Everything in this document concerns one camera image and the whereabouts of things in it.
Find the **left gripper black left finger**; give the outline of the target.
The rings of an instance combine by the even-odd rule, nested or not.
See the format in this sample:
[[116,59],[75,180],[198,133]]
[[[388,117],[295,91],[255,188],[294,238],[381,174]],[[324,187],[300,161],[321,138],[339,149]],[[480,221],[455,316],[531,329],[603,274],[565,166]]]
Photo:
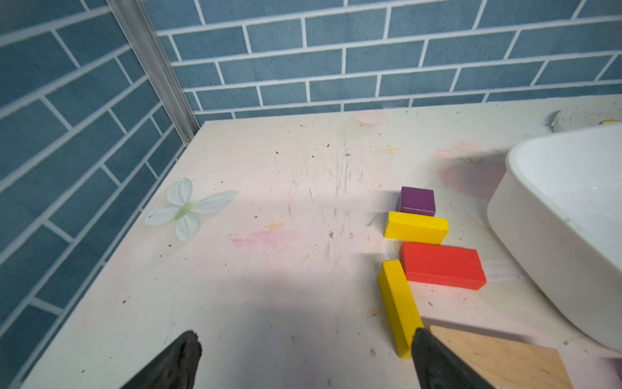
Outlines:
[[192,389],[201,356],[198,335],[193,331],[183,332],[121,388]]

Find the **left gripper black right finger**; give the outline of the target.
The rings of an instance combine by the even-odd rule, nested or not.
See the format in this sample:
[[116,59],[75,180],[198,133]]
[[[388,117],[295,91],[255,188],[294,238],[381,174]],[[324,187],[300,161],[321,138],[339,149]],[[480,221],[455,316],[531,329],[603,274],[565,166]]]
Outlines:
[[426,389],[494,389],[429,330],[418,328],[411,346],[416,374]]

